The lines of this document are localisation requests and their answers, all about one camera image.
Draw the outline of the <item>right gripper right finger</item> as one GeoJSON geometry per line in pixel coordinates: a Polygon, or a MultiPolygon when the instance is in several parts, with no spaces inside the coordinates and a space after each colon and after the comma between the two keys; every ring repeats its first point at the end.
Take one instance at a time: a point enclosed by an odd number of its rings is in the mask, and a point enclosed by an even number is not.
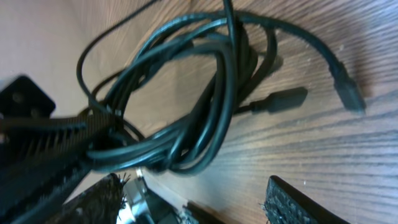
{"type": "Polygon", "coordinates": [[[271,224],[348,224],[276,175],[269,177],[263,207],[271,224]]]}

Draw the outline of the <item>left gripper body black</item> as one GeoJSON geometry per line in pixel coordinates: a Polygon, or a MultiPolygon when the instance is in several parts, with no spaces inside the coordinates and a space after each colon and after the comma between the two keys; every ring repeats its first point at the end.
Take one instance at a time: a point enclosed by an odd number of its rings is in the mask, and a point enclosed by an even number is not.
{"type": "Polygon", "coordinates": [[[55,102],[26,74],[1,79],[1,118],[49,118],[55,102]]]}

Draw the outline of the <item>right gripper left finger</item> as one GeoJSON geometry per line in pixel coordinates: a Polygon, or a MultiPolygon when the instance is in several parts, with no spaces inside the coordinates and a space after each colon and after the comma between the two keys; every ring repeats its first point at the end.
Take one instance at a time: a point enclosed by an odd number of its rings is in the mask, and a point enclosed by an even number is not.
{"type": "Polygon", "coordinates": [[[62,206],[46,224],[116,224],[126,197],[130,175],[110,173],[62,206]]]}

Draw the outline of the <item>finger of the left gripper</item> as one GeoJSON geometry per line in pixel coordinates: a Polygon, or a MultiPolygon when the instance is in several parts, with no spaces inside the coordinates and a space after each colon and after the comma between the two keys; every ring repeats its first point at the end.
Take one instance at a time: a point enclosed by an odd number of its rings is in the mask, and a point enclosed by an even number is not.
{"type": "Polygon", "coordinates": [[[1,223],[40,223],[99,162],[87,152],[108,146],[120,118],[95,114],[71,118],[1,120],[1,223]]]}

